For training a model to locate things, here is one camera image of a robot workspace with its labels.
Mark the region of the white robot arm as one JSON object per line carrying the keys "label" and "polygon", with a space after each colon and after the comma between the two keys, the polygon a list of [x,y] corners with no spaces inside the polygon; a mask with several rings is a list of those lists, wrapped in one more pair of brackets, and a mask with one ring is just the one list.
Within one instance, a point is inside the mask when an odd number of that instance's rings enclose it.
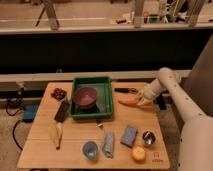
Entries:
{"label": "white robot arm", "polygon": [[181,131],[177,171],[213,171],[213,117],[208,116],[180,86],[181,76],[161,68],[156,78],[137,93],[138,106],[168,91],[184,121]]}

